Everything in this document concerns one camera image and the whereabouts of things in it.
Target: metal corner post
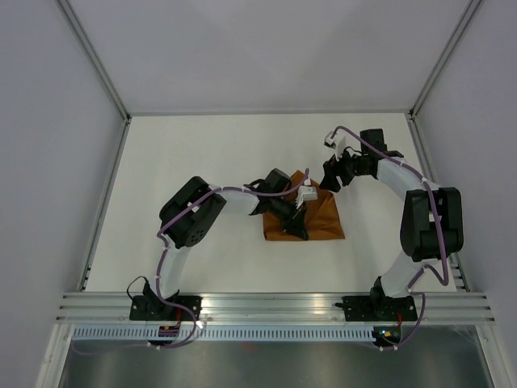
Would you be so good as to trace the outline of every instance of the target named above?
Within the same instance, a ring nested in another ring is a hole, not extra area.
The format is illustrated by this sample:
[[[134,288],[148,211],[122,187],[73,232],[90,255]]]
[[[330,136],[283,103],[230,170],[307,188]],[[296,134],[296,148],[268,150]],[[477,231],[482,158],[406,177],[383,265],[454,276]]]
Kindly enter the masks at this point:
[[[122,119],[127,121],[131,118],[128,113],[128,110],[124,106],[122,99],[119,96],[113,82],[111,81],[109,75],[107,74],[106,68],[101,62],[99,55],[94,49],[93,44],[90,41],[90,38],[86,34],[84,27],[82,26],[79,18],[70,4],[69,0],[54,0],[57,7],[63,14],[66,22],[68,23],[70,30],[74,33],[75,37],[78,40],[78,43],[81,45],[84,53],[88,57],[91,65],[93,66],[95,73],[99,76],[100,82],[103,84],[104,90],[107,92],[111,101],[115,105],[117,111],[122,116]]]
[[[426,99],[431,93],[431,91],[433,90],[436,81],[442,74],[445,65],[449,62],[452,54],[456,51],[456,48],[460,43],[461,38],[467,31],[467,28],[473,21],[474,16],[476,15],[477,11],[479,10],[483,2],[484,0],[470,0],[469,4],[465,7],[465,10],[461,15],[458,24],[454,28],[454,31],[449,37],[448,42],[445,44],[442,53],[439,55],[438,61],[435,63],[431,73],[427,77],[427,80],[424,83],[423,88],[420,90],[420,93],[418,94],[418,97],[414,102],[413,107],[410,109],[410,114],[412,115],[412,117],[418,115],[418,113],[422,109],[422,106],[426,102]]]

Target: white wall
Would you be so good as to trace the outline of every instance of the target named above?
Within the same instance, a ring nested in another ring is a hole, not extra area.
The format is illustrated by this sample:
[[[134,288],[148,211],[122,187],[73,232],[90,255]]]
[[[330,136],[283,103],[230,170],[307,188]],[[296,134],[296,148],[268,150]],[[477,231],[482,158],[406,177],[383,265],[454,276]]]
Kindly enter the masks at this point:
[[[36,380],[121,119],[52,0],[0,2],[0,386]]]
[[[72,0],[142,112],[409,109],[468,0]]]
[[[479,10],[419,115],[441,183],[464,202],[469,281],[488,293],[517,366],[517,2]]]

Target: brown paper bag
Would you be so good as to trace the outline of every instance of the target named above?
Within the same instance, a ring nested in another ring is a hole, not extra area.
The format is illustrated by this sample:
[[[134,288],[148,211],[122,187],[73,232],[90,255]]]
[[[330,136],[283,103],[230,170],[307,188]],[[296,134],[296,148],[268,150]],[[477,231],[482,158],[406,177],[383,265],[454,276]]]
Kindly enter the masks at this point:
[[[304,178],[304,173],[297,171],[291,176],[292,186],[296,186]],[[317,190],[317,200],[306,202],[305,227],[309,233],[309,240],[336,240],[344,239],[345,234],[341,228],[338,208],[334,194],[328,190],[322,190],[319,185],[311,180]],[[296,193],[287,197],[296,199]],[[280,220],[271,213],[263,214],[264,238],[268,241],[304,241],[296,236],[284,233],[280,227]]]

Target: white tabletop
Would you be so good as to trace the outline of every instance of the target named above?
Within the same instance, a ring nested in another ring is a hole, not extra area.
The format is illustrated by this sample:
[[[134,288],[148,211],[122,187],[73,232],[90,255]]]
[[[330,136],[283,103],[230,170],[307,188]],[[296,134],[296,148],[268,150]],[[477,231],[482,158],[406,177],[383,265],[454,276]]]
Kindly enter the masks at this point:
[[[276,167],[288,175],[308,167],[319,182],[332,155],[323,139],[340,124],[357,133],[382,128],[388,148],[419,168],[406,118],[398,113],[134,117],[86,289],[124,291],[136,276],[154,274],[162,251],[158,212],[193,175],[239,186]],[[262,217],[219,216],[192,249],[181,290],[368,291],[401,250],[403,203],[371,176],[355,178],[336,203],[345,240],[268,242]],[[455,290],[430,274],[415,288]]]

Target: robotic arm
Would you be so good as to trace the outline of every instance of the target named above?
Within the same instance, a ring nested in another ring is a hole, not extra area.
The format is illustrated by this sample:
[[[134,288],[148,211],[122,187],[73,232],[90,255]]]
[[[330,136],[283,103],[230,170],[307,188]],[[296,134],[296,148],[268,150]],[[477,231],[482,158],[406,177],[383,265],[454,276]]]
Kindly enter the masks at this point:
[[[270,212],[279,218],[285,233],[303,240],[309,238],[305,228],[305,202],[317,199],[310,179],[291,188],[289,176],[274,169],[265,179],[257,179],[244,188],[220,188],[217,193],[212,192],[216,188],[195,176],[163,206],[159,214],[163,231],[160,237],[166,244],[166,252],[159,264],[159,284],[145,282],[142,296],[133,298],[131,320],[174,320],[173,307],[160,300],[157,286],[162,299],[176,301],[179,280],[191,248],[204,238],[221,213],[254,216]],[[296,199],[287,200],[284,194],[294,191],[297,191]],[[206,200],[192,207],[204,196]]]
[[[431,266],[438,258],[443,265],[443,285],[448,283],[448,268],[445,259],[453,252],[463,247],[463,222],[461,215],[461,196],[455,188],[441,188],[423,178],[411,167],[404,168],[403,155],[398,151],[388,151],[382,129],[368,129],[360,133],[361,151],[349,151],[345,139],[336,142],[336,131],[329,133],[325,145],[337,150],[336,155],[323,165],[325,177],[320,188],[339,192],[342,186],[347,186],[356,176],[371,175],[388,185],[403,201],[400,239],[402,252],[393,266],[379,276],[373,285],[367,300],[362,299],[362,306],[352,306],[354,298],[348,297],[339,304],[345,311],[364,310],[372,311],[377,320],[390,321],[394,313],[411,307],[413,303],[411,288],[422,275],[424,268],[429,268],[437,274]],[[371,145],[387,156],[373,152]],[[432,192],[433,202],[427,188]],[[439,232],[430,219],[431,208],[436,205],[445,246],[445,257],[440,254]],[[415,318],[407,316],[406,320]]]

